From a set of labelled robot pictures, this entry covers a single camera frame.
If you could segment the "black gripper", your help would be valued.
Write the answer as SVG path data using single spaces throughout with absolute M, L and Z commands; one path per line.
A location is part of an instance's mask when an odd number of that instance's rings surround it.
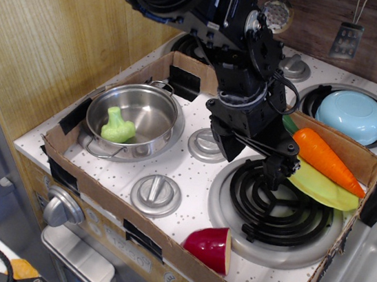
M 232 162 L 245 147 L 264 155 L 263 174 L 270 190 L 300 169 L 299 146 L 283 125 L 287 108 L 284 81 L 271 79 L 250 104 L 226 103 L 223 96 L 206 102 L 211 112 L 213 138 L 224 156 Z

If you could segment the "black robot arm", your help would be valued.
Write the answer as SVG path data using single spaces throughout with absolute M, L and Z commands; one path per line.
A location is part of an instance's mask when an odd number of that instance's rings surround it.
M 299 146 L 286 131 L 292 88 L 279 69 L 283 44 L 267 27 L 258 0 L 126 0 L 144 17 L 178 28 L 204 51 L 217 78 L 207 102 L 211 130 L 222 155 L 234 160 L 250 147 L 264 155 L 270 190 L 299 167 Z

